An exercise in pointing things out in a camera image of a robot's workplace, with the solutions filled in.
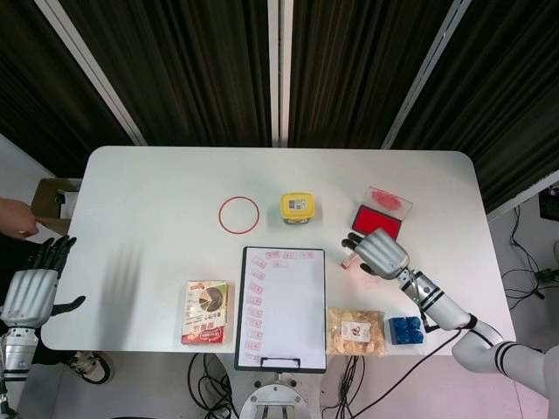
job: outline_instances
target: blue block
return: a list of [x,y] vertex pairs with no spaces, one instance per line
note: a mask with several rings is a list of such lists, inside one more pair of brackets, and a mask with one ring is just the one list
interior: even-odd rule
[[417,317],[394,317],[388,324],[392,345],[423,343],[421,321]]

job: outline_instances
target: clear plastic lid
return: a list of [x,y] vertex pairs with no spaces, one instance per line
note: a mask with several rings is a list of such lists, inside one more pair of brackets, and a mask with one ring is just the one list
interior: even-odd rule
[[367,189],[361,204],[400,221],[406,218],[413,206],[410,201],[373,187]]

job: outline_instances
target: black curtain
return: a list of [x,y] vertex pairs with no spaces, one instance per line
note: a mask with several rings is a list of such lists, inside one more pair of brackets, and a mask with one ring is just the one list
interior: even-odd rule
[[472,158],[486,210],[559,169],[559,2],[472,2],[393,148]]
[[294,2],[289,145],[379,148],[450,5]]
[[150,145],[271,146],[263,0],[62,0]]
[[33,2],[0,2],[0,133],[58,176],[131,144]]

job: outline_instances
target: humanoid robot hand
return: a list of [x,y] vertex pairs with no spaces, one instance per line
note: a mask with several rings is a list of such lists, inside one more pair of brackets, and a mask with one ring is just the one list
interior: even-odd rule
[[79,296],[68,304],[54,305],[60,274],[76,238],[49,238],[11,279],[0,319],[8,327],[40,328],[51,317],[75,310],[85,301]]

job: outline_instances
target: white shoe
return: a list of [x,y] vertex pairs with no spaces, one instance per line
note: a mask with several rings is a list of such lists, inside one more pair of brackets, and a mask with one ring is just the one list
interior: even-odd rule
[[103,384],[111,379],[110,358],[102,352],[78,351],[66,363],[71,370],[90,384]]

